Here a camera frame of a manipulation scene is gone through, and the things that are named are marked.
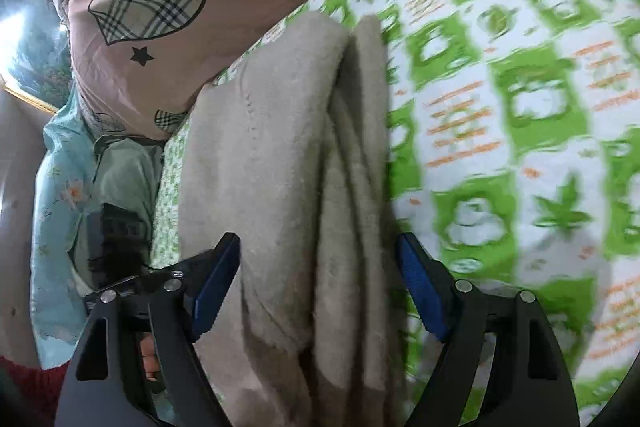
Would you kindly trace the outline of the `left hand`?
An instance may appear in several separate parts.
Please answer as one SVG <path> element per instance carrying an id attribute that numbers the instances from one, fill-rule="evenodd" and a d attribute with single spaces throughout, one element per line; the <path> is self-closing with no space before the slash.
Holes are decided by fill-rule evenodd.
<path id="1" fill-rule="evenodd" d="M 140 350 L 145 376 L 148 381 L 157 381 L 160 375 L 160 362 L 155 353 L 154 340 L 151 334 L 145 334 L 140 340 Z"/>

